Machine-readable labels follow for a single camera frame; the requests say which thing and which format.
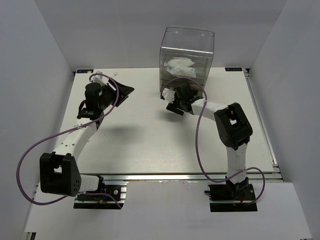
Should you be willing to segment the white cotton pad packet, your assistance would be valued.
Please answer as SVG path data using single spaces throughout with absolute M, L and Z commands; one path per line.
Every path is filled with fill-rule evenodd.
M 173 57 L 170 60 L 166 61 L 163 66 L 170 68 L 182 68 L 182 67 L 191 67 L 195 64 L 190 58 L 187 57 Z
M 196 69 L 192 67 L 169 67 L 167 71 L 175 77 L 195 78 L 197 76 Z

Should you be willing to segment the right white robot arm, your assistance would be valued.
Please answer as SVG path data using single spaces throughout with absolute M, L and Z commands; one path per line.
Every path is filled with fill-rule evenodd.
M 199 152 L 199 128 L 201 119 L 207 118 L 215 122 L 219 139 L 226 147 L 227 173 L 222 183 L 226 183 L 226 195 L 236 200 L 244 193 L 249 184 L 246 173 L 246 151 L 253 134 L 252 126 L 246 117 L 241 105 L 218 104 L 207 100 L 207 96 L 197 96 L 196 92 L 186 83 L 177 86 L 174 90 L 163 88 L 161 98 L 168 102 L 167 110 L 183 115 L 188 113 L 198 116 L 195 130 L 195 152 L 203 175 L 214 183 L 218 180 L 210 179 L 205 172 Z

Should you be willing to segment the clear acrylic drawer organizer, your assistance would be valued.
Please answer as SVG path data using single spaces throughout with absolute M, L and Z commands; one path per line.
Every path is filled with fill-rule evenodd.
M 174 89 L 186 82 L 201 97 L 214 54 L 214 31 L 175 25 L 166 27 L 159 52 L 159 88 Z

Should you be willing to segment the blue label sticker right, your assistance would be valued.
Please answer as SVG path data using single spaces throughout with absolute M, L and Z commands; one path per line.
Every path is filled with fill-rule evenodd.
M 241 67 L 225 67 L 226 72 L 242 72 L 243 69 Z

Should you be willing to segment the aluminium table rail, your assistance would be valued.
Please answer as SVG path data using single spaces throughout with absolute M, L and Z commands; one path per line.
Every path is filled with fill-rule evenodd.
M 109 174 L 101 175 L 108 181 L 170 181 L 170 180 L 208 180 L 203 174 Z M 209 174 L 213 180 L 224 180 L 225 174 Z M 248 172 L 247 177 L 250 180 L 262 180 L 261 173 Z M 280 172 L 264 173 L 266 180 L 282 180 Z

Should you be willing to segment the blue label sticker left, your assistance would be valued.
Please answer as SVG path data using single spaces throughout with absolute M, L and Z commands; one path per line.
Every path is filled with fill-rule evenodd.
M 92 74 L 94 72 L 93 69 L 77 69 L 77 74 Z

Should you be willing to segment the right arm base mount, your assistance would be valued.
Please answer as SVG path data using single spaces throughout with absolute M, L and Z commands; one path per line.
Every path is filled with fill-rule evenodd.
M 226 184 L 211 184 L 204 194 L 209 197 L 212 213 L 257 212 L 257 204 L 251 203 L 256 199 L 252 184 L 236 194 Z

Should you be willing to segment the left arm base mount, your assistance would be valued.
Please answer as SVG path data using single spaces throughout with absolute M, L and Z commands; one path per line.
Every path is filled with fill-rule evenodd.
M 86 210 L 120 210 L 126 199 L 127 182 L 107 181 L 96 191 L 78 194 L 73 208 Z

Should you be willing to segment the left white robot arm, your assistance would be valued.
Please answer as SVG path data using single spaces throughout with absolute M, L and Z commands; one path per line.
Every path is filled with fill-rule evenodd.
M 81 174 L 77 160 L 91 136 L 97 132 L 104 111 L 118 107 L 135 89 L 118 82 L 89 83 L 85 99 L 78 108 L 75 129 L 51 153 L 43 153 L 39 160 L 40 189 L 43 193 L 75 197 L 88 192 L 94 199 L 105 196 L 102 178 Z

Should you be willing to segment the blue label sticker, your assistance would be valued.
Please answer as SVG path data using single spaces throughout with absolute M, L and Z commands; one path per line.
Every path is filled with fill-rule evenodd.
M 92 74 L 94 72 L 93 69 L 77 69 L 77 74 Z
M 225 67 L 226 72 L 242 72 L 243 69 L 241 67 Z

